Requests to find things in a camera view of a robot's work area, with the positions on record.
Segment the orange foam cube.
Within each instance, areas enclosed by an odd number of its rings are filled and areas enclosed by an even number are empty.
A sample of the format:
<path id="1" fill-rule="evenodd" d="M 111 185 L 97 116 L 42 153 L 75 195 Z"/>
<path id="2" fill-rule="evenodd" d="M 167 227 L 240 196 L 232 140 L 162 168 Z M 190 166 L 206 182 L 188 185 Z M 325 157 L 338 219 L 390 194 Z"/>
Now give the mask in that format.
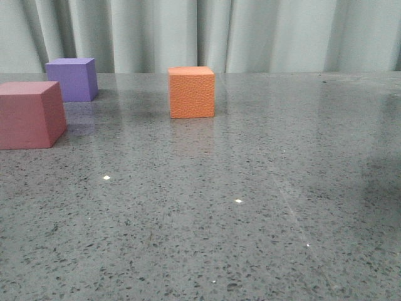
<path id="1" fill-rule="evenodd" d="M 207 66 L 168 69 L 170 117 L 189 119 L 215 114 L 215 74 Z"/>

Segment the purple foam cube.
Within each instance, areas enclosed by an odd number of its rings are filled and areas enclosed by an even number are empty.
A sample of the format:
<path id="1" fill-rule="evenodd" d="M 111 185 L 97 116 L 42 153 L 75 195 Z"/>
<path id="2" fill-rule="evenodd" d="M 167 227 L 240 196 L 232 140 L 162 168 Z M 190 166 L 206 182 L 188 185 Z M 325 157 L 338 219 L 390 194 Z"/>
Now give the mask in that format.
<path id="1" fill-rule="evenodd" d="M 45 69 L 49 81 L 60 83 L 64 102 L 91 102 L 98 95 L 94 58 L 58 58 Z"/>

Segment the white pleated curtain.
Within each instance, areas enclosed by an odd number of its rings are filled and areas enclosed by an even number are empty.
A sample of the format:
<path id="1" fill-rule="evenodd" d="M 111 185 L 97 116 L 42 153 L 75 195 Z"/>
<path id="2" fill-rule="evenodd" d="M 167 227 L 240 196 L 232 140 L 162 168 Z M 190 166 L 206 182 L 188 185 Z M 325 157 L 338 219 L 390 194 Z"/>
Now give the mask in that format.
<path id="1" fill-rule="evenodd" d="M 2 1 L 1 71 L 400 70 L 399 1 Z"/>

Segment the pink foam cube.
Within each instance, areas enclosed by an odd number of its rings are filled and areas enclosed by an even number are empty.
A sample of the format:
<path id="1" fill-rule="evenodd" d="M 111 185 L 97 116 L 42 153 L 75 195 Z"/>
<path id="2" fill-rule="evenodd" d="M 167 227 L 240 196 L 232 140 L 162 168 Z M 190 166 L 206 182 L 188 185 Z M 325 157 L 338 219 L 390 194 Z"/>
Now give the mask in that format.
<path id="1" fill-rule="evenodd" d="M 58 82 L 1 84 L 1 149 L 50 148 L 66 131 Z"/>

